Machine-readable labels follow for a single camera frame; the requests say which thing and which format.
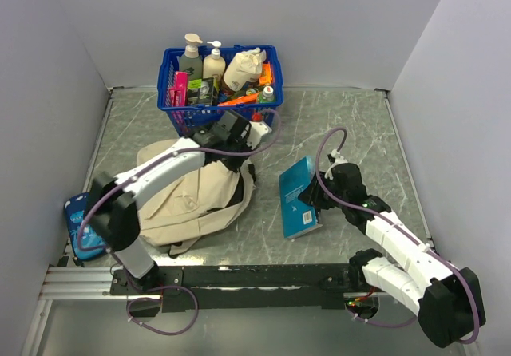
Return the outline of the blue paperback book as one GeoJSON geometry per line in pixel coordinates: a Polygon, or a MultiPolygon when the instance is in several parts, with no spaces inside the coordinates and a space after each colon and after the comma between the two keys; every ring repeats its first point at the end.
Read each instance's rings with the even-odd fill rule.
{"type": "Polygon", "coordinates": [[[319,212],[299,199],[315,174],[315,162],[305,156],[279,175],[283,237],[296,239],[322,227],[319,212]]]}

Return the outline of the beige canvas backpack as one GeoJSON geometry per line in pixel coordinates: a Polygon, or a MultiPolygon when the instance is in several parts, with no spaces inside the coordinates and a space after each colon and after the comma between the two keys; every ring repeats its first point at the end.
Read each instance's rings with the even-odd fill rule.
{"type": "Polygon", "coordinates": [[[163,188],[138,211],[141,237],[171,255],[189,250],[200,238],[222,231],[248,207],[256,185],[250,161],[239,171],[219,161],[182,176],[163,188]]]}

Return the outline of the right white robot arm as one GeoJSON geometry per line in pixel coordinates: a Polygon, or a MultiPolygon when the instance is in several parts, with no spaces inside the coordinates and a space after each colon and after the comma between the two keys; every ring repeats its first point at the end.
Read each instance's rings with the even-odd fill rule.
{"type": "Polygon", "coordinates": [[[476,274],[441,258],[386,202],[369,194],[358,165],[335,164],[328,173],[318,172],[299,200],[319,210],[340,208],[351,225],[385,250],[359,251],[351,258],[348,279],[354,289],[372,286],[391,295],[415,315],[435,346],[477,339],[486,317],[476,274]]]}

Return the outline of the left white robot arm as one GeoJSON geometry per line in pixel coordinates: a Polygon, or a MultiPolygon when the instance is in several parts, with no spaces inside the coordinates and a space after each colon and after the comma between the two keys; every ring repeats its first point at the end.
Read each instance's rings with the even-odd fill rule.
{"type": "Polygon", "coordinates": [[[116,176],[103,172],[94,178],[82,224],[105,241],[129,273],[129,284],[147,294],[155,289],[159,271],[141,241],[139,210],[164,187],[210,163],[240,169],[270,132],[262,121],[227,111],[145,163],[116,176]]]}

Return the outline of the orange long packet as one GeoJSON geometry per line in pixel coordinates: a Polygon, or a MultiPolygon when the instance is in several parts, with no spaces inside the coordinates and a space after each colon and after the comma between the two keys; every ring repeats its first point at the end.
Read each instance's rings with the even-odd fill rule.
{"type": "Polygon", "coordinates": [[[258,93],[252,93],[249,95],[245,95],[243,97],[234,98],[229,101],[224,101],[218,104],[219,107],[230,107],[230,106],[237,106],[237,105],[247,105],[247,104],[254,104],[257,102],[259,97],[258,93]]]}

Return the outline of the small green red-capped bottle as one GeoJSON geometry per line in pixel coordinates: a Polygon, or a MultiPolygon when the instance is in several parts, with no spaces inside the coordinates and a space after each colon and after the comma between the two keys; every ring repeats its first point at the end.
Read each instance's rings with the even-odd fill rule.
{"type": "Polygon", "coordinates": [[[259,104],[272,103],[275,100],[274,89],[270,85],[266,85],[263,90],[259,93],[257,102],[259,104]]]}

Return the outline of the blue plastic shopping basket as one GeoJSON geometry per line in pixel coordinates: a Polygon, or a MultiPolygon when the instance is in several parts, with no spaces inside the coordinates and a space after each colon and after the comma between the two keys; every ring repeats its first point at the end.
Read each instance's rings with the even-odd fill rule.
{"type": "MultiPolygon", "coordinates": [[[[261,50],[266,52],[266,62],[271,65],[273,82],[271,87],[274,89],[275,101],[266,104],[245,104],[232,106],[231,109],[238,114],[252,121],[263,121],[271,125],[273,115],[264,113],[264,109],[277,109],[283,103],[283,74],[279,62],[277,49],[273,45],[260,45],[261,50]]],[[[179,68],[179,58],[183,55],[183,48],[168,48],[164,51],[163,61],[160,65],[157,90],[157,107],[167,114],[172,122],[176,132],[183,136],[191,128],[206,125],[209,122],[220,119],[222,112],[227,111],[228,107],[219,106],[172,106],[169,97],[169,90],[174,84],[174,74],[179,68]]]]}

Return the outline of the green black box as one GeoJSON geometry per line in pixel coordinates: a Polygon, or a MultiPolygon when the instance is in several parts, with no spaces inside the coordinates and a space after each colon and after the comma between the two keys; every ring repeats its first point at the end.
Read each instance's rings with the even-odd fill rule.
{"type": "Polygon", "coordinates": [[[214,77],[191,80],[188,82],[186,105],[216,106],[219,91],[218,81],[214,77]]]}

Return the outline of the orange snack packet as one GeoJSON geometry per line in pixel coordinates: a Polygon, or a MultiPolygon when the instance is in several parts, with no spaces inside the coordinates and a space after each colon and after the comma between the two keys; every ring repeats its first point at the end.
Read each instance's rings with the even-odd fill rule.
{"type": "Polygon", "coordinates": [[[267,86],[273,84],[273,72],[271,63],[263,63],[262,71],[259,77],[259,86],[267,86]]]}

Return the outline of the pink box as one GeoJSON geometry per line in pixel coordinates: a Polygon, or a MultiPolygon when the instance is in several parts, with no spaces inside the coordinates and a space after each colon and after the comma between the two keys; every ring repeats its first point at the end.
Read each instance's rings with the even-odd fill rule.
{"type": "Polygon", "coordinates": [[[173,77],[173,83],[168,89],[169,106],[185,107],[188,92],[188,74],[186,72],[176,71],[173,77]]]}

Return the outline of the cream pump lotion bottle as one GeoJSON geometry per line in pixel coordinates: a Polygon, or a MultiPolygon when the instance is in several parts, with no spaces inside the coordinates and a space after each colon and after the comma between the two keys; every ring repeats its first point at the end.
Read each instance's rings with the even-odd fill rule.
{"type": "Polygon", "coordinates": [[[221,42],[218,40],[207,42],[212,46],[211,53],[203,60],[203,79],[214,78],[220,82],[226,69],[226,62],[221,56],[221,42]]]}

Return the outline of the green pump bottle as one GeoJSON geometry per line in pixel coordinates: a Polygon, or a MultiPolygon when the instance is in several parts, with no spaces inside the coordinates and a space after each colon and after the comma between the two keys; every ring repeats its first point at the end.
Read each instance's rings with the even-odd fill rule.
{"type": "Polygon", "coordinates": [[[184,36],[186,46],[179,59],[179,71],[188,75],[190,81],[203,76],[203,60],[199,55],[199,45],[203,43],[198,34],[188,33],[184,36]]]}

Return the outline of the beige drawstring cloth pouch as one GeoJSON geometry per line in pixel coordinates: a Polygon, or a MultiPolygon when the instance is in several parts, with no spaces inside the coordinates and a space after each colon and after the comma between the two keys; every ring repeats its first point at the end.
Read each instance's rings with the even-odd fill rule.
{"type": "Polygon", "coordinates": [[[266,60],[266,52],[259,47],[238,52],[224,72],[222,90],[235,93],[258,82],[266,60]]]}

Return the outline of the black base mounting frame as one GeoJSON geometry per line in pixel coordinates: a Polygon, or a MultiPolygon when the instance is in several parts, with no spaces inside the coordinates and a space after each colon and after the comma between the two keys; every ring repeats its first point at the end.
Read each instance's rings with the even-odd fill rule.
{"type": "Polygon", "coordinates": [[[347,263],[162,266],[153,284],[140,287],[123,270],[113,274],[113,296],[162,298],[164,313],[208,309],[320,307],[342,310],[370,290],[347,263]]]}

